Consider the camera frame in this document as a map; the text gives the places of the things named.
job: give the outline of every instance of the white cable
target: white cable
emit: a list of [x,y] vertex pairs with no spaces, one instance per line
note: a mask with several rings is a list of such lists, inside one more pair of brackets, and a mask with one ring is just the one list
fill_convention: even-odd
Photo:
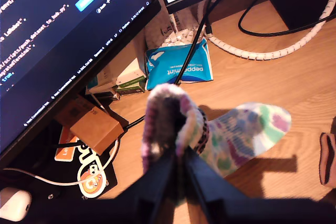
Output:
[[52,184],[52,185],[55,185],[55,186],[75,186],[75,185],[79,185],[79,184],[85,183],[86,181],[89,181],[89,180],[93,179],[94,177],[97,177],[98,175],[100,175],[106,169],[106,167],[110,164],[110,162],[112,161],[112,159],[115,157],[115,154],[117,153],[118,146],[119,146],[119,141],[117,139],[116,143],[114,144],[114,148],[113,148],[113,152],[112,152],[111,156],[109,157],[109,159],[107,160],[107,162],[105,163],[105,165],[103,166],[103,168],[101,170],[99,170],[97,173],[93,174],[92,176],[90,176],[90,177],[88,177],[86,179],[79,180],[79,181],[72,182],[72,183],[54,182],[54,181],[42,178],[40,176],[37,176],[37,175],[35,175],[33,173],[26,172],[25,170],[21,170],[21,169],[17,169],[17,168],[4,168],[4,170],[14,170],[14,171],[19,172],[19,173],[24,173],[24,174],[29,175],[31,177],[37,178],[39,180],[42,180],[45,183]]
[[[197,8],[197,19],[198,22],[203,18],[203,9],[204,9],[205,1],[202,1],[199,3]],[[323,19],[325,17],[328,17],[332,10],[334,9],[336,4],[336,0],[328,0],[328,3],[320,16],[319,19]],[[242,57],[245,59],[253,59],[253,60],[270,60],[270,59],[277,59],[286,55],[291,54],[292,52],[300,49],[305,44],[307,44],[322,28],[322,26],[326,23],[326,21],[320,22],[316,24],[307,35],[305,35],[301,40],[296,42],[294,45],[287,47],[282,50],[277,50],[273,52],[250,52],[245,51],[239,48],[236,48],[234,46],[231,46],[220,39],[216,38],[215,36],[211,36],[208,39],[215,44],[217,47],[223,49],[224,51],[229,52],[230,54],[236,55],[238,57]]]

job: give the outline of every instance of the small brown box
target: small brown box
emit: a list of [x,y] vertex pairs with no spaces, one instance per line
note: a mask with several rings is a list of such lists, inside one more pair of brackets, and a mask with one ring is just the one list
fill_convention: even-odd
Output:
[[79,95],[70,100],[55,119],[98,155],[123,133],[117,120]]

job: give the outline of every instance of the orange sticker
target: orange sticker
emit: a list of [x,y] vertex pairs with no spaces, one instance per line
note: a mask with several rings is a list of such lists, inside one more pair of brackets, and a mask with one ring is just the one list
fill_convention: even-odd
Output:
[[[61,136],[59,137],[59,144],[75,143],[78,138],[73,135],[68,128],[63,127]],[[75,154],[76,147],[58,148],[56,150],[55,160],[61,162],[71,162]]]

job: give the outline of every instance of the black cable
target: black cable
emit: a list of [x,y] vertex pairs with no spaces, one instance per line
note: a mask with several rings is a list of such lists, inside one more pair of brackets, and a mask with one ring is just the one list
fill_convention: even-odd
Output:
[[[211,4],[212,0],[209,0],[207,5],[206,5],[206,10],[208,10],[210,8],[210,4]],[[205,32],[206,34],[212,34],[212,27],[209,21],[209,17],[206,17],[206,21],[205,21]]]
[[51,147],[52,148],[69,148],[69,147],[75,147],[75,146],[80,146],[82,145],[83,142],[81,140],[77,141],[76,143],[67,143],[67,144],[53,144]]
[[140,117],[139,119],[135,120],[133,123],[130,123],[129,125],[127,125],[126,127],[124,127],[124,131],[130,129],[133,126],[136,126],[137,124],[141,123],[144,120],[145,116]]
[[243,19],[246,16],[246,14],[251,10],[251,8],[256,4],[257,1],[258,0],[254,0],[251,3],[251,5],[244,11],[243,15],[241,16],[241,18],[238,22],[238,27],[239,27],[240,31],[242,31],[244,34],[248,34],[248,35],[255,36],[255,37],[276,37],[276,36],[294,34],[294,33],[297,33],[298,31],[303,31],[303,30],[312,28],[318,23],[321,23],[323,21],[330,20],[330,19],[333,19],[333,18],[336,17],[336,14],[329,15],[328,17],[319,19],[318,21],[316,21],[314,23],[311,23],[311,24],[308,24],[308,25],[305,25],[305,26],[301,26],[301,27],[298,27],[298,28],[295,28],[295,29],[287,30],[287,31],[278,31],[276,33],[255,33],[254,31],[249,31],[249,30],[244,29],[241,24],[242,24]]
[[[188,66],[188,64],[189,64],[189,62],[190,62],[190,60],[191,60],[191,58],[193,57],[193,55],[194,55],[194,53],[195,53],[196,44],[197,44],[198,38],[200,37],[200,34],[201,34],[201,32],[202,32],[203,25],[204,25],[205,21],[208,19],[209,14],[210,14],[210,13],[212,12],[212,10],[218,5],[218,3],[219,3],[220,1],[221,1],[221,0],[216,0],[216,1],[214,2],[214,4],[213,4],[210,8],[208,8],[208,7],[210,6],[211,0],[208,2],[208,6],[207,6],[207,9],[206,9],[206,12],[205,12],[205,14],[204,14],[204,16],[203,16],[203,18],[202,18],[202,21],[201,21],[199,27],[198,27],[198,30],[197,30],[196,36],[195,36],[195,38],[194,38],[194,41],[193,41],[193,43],[192,43],[192,45],[191,45],[191,47],[190,47],[190,50],[189,50],[189,52],[188,52],[188,55],[187,55],[187,57],[186,57],[186,59],[185,59],[185,61],[184,61],[184,63],[183,63],[183,66],[182,66],[182,68],[181,68],[181,71],[180,71],[180,73],[178,74],[178,76],[177,76],[177,78],[176,78],[174,84],[178,84],[178,82],[179,82],[180,79],[182,78],[182,75],[183,75],[185,69],[187,68],[187,66]],[[144,118],[145,118],[145,116],[142,116],[142,117],[140,117],[139,119],[137,119],[136,121],[130,123],[129,125],[127,125],[126,127],[123,128],[124,131],[129,130],[131,127],[134,127],[134,126],[136,126],[137,124],[141,123],[141,122],[144,120]]]
[[214,4],[208,9],[206,10],[206,13],[204,14],[203,18],[202,18],[202,21],[200,22],[200,25],[198,27],[198,30],[197,30],[197,33],[196,33],[196,36],[194,38],[194,41],[190,47],[190,50],[188,52],[188,55],[187,55],[187,58],[185,59],[184,63],[183,63],[183,66],[181,68],[181,71],[180,73],[178,74],[174,84],[178,84],[178,82],[180,81],[180,79],[182,78],[182,75],[185,71],[185,69],[187,68],[191,58],[193,57],[194,53],[195,53],[195,50],[196,50],[196,44],[197,44],[197,41],[198,41],[198,38],[200,37],[200,34],[202,32],[202,29],[203,29],[203,25],[206,21],[206,19],[208,18],[209,14],[213,11],[213,9],[218,5],[218,3],[220,2],[221,0],[216,0],[214,2]]

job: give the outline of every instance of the knitted sock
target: knitted sock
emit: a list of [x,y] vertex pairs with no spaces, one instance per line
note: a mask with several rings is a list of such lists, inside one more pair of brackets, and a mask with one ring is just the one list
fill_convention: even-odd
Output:
[[165,149],[182,156],[190,145],[216,172],[226,176],[273,147],[289,131],[291,117],[282,108],[246,103],[208,121],[179,87],[162,84],[148,98],[142,142],[146,172]]

